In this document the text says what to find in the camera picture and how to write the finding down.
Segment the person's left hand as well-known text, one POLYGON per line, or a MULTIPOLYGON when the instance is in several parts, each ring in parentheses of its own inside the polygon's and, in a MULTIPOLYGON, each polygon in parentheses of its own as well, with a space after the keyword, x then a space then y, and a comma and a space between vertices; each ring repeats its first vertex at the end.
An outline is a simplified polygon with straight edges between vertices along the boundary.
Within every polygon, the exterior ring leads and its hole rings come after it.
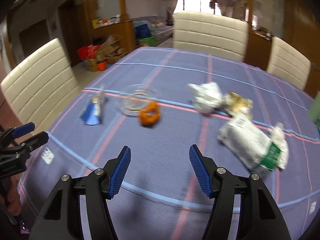
POLYGON ((7 210, 13 216, 18 216, 22 211, 20 194, 17 191, 18 180, 15 176, 10 177, 10 183, 7 188, 7 210))

